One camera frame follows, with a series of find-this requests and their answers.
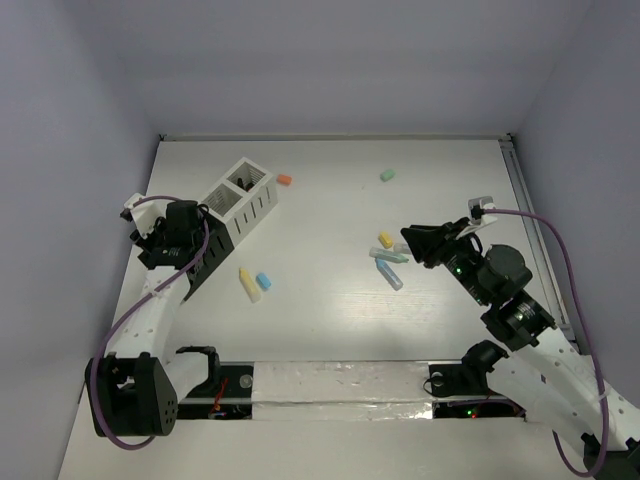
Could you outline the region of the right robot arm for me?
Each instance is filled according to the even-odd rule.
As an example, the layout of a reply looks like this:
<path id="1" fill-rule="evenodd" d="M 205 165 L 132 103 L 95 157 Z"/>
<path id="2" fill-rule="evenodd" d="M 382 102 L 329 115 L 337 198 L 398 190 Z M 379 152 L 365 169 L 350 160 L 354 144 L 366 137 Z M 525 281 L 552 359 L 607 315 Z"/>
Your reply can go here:
<path id="1" fill-rule="evenodd" d="M 579 354 L 549 312 L 525 287 L 532 278 L 515 248 L 481 250 L 468 218 L 441 226 L 411 225 L 401 234 L 415 261 L 444 266 L 486 312 L 490 333 L 462 358 L 470 391 L 487 388 L 545 424 L 556 446 L 571 446 L 594 479 L 639 476 L 639 409 L 603 378 L 595 358 Z"/>

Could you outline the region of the orange highlighter cap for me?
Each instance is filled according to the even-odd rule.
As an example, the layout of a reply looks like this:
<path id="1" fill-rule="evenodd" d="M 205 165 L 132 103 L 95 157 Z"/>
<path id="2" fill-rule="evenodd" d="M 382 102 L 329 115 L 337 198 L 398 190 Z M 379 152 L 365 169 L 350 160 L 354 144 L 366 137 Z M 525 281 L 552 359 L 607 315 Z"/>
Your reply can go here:
<path id="1" fill-rule="evenodd" d="M 285 186 L 289 186 L 292 183 L 292 178 L 288 175 L 280 174 L 276 177 L 276 181 Z"/>

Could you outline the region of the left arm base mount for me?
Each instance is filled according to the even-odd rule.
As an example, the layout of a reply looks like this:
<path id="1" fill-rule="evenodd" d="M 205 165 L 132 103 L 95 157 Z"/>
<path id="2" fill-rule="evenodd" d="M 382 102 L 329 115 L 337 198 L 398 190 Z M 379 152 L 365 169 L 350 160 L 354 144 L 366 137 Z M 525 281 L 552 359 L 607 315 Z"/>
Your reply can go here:
<path id="1" fill-rule="evenodd" d="M 253 363 L 223 363 L 217 384 L 194 388 L 179 403 L 179 420 L 250 420 Z"/>

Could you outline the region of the yellow highlighter cap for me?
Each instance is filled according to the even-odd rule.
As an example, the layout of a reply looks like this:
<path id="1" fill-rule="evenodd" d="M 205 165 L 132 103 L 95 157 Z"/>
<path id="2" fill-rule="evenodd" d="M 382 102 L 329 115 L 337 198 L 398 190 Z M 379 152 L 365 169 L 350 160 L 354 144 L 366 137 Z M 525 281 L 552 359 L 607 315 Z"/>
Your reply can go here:
<path id="1" fill-rule="evenodd" d="M 385 249 L 391 249 L 394 245 L 391 235 L 385 231 L 379 233 L 378 240 Z"/>

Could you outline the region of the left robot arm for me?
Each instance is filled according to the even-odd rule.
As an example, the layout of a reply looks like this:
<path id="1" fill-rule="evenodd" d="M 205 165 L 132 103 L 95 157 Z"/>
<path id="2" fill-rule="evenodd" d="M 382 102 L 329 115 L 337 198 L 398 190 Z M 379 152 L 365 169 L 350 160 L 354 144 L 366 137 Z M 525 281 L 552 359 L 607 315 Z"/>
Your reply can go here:
<path id="1" fill-rule="evenodd" d="M 85 368 L 94 428 L 122 450 L 140 450 L 167 436 L 178 405 L 193 391 L 221 387 L 212 346 L 176 350 L 167 341 L 177 313 L 213 271 L 216 220 L 206 205 L 159 196 L 134 197 L 121 214 L 135 223 L 146 277 L 139 299 L 112 325 Z"/>

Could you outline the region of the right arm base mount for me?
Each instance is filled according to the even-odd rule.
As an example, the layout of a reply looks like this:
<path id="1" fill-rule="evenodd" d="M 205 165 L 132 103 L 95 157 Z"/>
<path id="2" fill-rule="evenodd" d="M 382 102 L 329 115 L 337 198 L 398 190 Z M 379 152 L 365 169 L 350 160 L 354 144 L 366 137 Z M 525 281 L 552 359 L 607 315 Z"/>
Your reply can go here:
<path id="1" fill-rule="evenodd" d="M 526 415 L 520 405 L 491 390 L 481 372 L 461 362 L 430 364 L 423 390 L 432 398 L 435 419 L 524 419 Z"/>

